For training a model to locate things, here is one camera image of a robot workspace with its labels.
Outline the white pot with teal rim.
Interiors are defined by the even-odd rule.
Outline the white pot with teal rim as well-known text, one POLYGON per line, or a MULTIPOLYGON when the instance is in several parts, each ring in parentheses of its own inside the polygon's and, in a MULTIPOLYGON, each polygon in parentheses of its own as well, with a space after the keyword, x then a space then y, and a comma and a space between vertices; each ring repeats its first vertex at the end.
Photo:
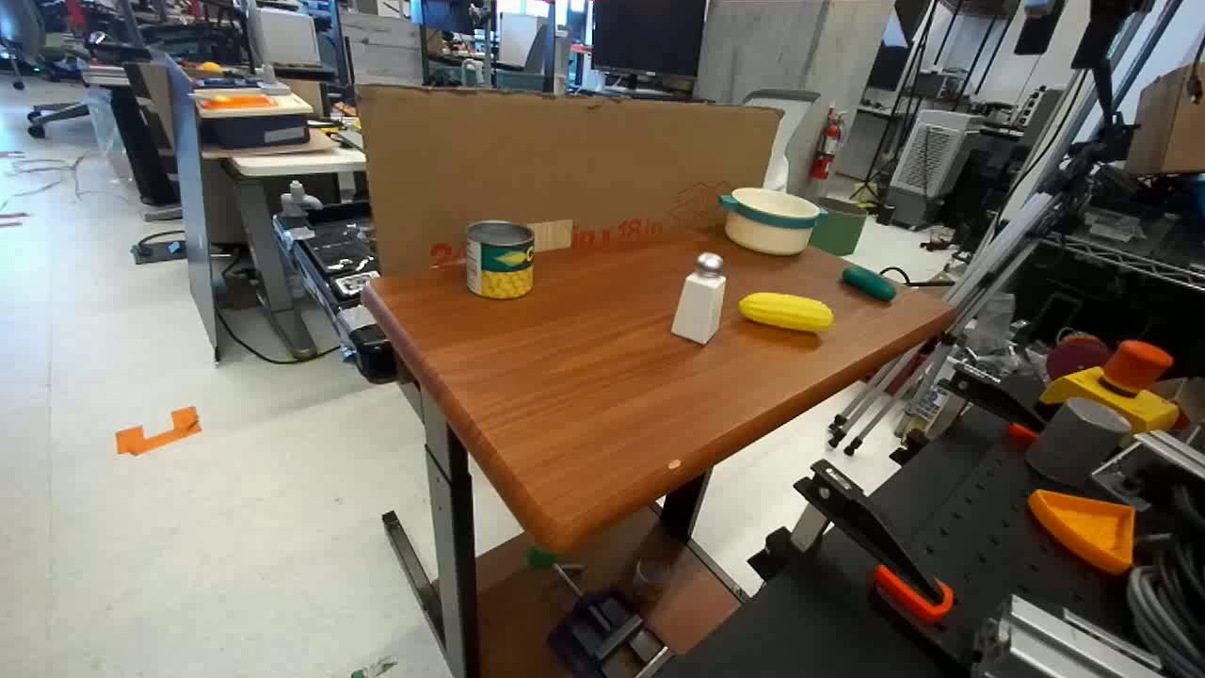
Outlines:
POLYGON ((809 199, 762 187, 742 187, 718 197, 731 243, 770 257, 795 257, 829 216, 809 199))

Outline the white salt shaker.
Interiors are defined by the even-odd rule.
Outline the white salt shaker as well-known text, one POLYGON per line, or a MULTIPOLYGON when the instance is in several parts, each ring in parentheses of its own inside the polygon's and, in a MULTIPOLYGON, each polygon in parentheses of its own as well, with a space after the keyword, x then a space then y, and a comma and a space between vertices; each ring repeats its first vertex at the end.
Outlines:
POLYGON ((709 344, 717 334, 725 299, 725 263, 719 254, 703 252, 684 278, 671 334, 696 344, 709 344))

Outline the corn can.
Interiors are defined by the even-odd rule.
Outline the corn can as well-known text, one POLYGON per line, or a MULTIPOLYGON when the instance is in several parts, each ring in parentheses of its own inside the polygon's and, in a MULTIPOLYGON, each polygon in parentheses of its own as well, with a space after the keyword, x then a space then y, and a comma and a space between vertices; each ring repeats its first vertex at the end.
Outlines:
POLYGON ((535 235, 509 220, 480 220, 466 228, 466 287, 490 299, 523 297, 534 285, 535 235))

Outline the cardboard panel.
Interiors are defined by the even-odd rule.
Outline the cardboard panel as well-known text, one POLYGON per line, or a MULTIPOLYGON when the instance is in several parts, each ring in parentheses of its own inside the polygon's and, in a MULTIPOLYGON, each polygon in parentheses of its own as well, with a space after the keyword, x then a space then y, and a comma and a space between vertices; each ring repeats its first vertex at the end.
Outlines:
POLYGON ((758 106, 360 86, 380 270, 463 261, 480 220, 565 222, 574 244, 722 226, 762 187, 782 113, 758 106))

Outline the yellow toy corn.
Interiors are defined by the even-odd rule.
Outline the yellow toy corn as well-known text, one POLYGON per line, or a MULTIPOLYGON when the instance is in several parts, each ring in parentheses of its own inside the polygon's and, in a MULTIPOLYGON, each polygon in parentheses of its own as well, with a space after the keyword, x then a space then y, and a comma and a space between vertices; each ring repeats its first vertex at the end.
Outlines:
POLYGON ((805 334, 825 334, 834 323, 831 309, 822 301, 778 293, 753 293, 739 301, 746 320, 770 328, 784 328, 805 334))

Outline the green toy cucumber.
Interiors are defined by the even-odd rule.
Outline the green toy cucumber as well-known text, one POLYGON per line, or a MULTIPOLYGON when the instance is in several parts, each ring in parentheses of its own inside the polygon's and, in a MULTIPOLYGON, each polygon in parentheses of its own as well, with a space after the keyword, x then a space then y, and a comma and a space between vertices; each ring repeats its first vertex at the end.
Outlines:
POLYGON ((898 288, 894 283, 866 267, 845 267, 844 273, 841 273, 841 282, 856 288, 857 291, 864 293, 868 297, 884 301, 884 303, 890 303, 898 296, 898 288))

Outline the black machine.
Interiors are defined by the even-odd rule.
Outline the black machine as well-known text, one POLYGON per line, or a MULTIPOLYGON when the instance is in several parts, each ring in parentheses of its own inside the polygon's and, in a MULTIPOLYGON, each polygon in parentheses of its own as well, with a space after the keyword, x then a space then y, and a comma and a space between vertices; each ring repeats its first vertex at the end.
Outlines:
POLYGON ((274 228, 282 253, 327 314, 343 354, 365 381, 395 381, 392 344, 362 303, 362 291, 380 276, 371 205, 323 204, 298 179, 281 194, 281 205, 274 228))

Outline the white air cooler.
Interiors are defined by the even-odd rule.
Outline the white air cooler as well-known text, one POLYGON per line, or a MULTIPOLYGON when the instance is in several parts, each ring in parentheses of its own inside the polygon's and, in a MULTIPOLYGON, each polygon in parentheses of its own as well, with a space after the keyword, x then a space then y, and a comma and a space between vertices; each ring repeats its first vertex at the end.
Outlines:
POLYGON ((890 224, 922 229, 937 218, 982 128, 978 114, 945 110, 917 113, 888 185, 890 224))

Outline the power strip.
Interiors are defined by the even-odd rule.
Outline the power strip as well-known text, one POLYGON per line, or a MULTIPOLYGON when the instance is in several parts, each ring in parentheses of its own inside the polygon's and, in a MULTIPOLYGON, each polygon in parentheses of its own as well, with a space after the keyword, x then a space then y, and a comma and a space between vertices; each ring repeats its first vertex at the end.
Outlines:
POLYGON ((130 253, 133 253, 134 263, 137 266, 186 259, 186 231, 184 229, 171 229, 171 231, 149 234, 133 244, 130 253))

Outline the dark red disc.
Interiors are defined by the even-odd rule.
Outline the dark red disc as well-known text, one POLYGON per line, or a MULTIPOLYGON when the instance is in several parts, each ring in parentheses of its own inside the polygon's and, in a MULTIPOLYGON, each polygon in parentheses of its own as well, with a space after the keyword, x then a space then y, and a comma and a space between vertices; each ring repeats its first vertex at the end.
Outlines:
POLYGON ((1059 340, 1045 359, 1047 381, 1058 381, 1066 375, 1078 373, 1086 369, 1103 366, 1112 355, 1109 344, 1097 336, 1072 334, 1059 340))

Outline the grey cylinder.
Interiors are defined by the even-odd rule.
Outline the grey cylinder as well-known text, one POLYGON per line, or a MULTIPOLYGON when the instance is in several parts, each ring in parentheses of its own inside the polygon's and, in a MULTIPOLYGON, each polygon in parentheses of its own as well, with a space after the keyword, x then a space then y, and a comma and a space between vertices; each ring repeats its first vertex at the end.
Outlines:
POLYGON ((1131 421, 1094 400, 1072 396, 1029 446, 1025 460, 1046 479, 1084 488, 1094 468, 1109 460, 1131 434, 1131 421))

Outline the yellow emergency stop button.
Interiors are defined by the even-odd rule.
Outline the yellow emergency stop button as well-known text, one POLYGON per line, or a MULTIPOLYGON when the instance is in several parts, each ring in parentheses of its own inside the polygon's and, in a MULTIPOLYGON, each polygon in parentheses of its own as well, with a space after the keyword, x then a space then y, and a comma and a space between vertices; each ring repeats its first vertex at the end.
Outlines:
POLYGON ((1138 340, 1111 350, 1103 366, 1050 381, 1038 397, 1038 411, 1051 415, 1066 400, 1081 396, 1118 412, 1131 424, 1131 434, 1172 429, 1180 419, 1178 403, 1153 391, 1158 378, 1172 366, 1170 353, 1138 340))

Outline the aluminium extrusion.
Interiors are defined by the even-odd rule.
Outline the aluminium extrusion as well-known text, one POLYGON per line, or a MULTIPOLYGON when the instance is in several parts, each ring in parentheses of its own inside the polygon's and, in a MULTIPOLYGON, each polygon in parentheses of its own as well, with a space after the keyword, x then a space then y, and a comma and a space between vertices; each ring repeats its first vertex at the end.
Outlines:
POLYGON ((1162 661, 1095 623, 1011 596, 975 635, 970 678, 1166 678, 1162 661))

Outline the cardboard box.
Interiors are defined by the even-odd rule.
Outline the cardboard box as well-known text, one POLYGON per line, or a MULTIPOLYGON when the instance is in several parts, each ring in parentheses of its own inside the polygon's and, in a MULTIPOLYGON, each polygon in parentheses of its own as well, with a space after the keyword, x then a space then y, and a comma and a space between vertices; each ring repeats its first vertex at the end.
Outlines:
POLYGON ((1145 86, 1135 123, 1127 172, 1205 173, 1205 61, 1145 86))

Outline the office chair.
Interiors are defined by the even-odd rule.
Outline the office chair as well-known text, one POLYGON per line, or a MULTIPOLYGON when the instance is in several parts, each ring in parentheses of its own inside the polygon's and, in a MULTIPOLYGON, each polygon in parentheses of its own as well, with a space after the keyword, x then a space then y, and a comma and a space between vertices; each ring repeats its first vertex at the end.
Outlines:
MULTIPOLYGON (((14 89, 25 90, 23 64, 31 72, 49 73, 46 22, 36 0, 0 0, 0 61, 11 66, 14 89)), ((89 110, 83 102, 35 105, 27 114, 27 134, 43 140, 51 123, 84 119, 86 116, 89 110)))

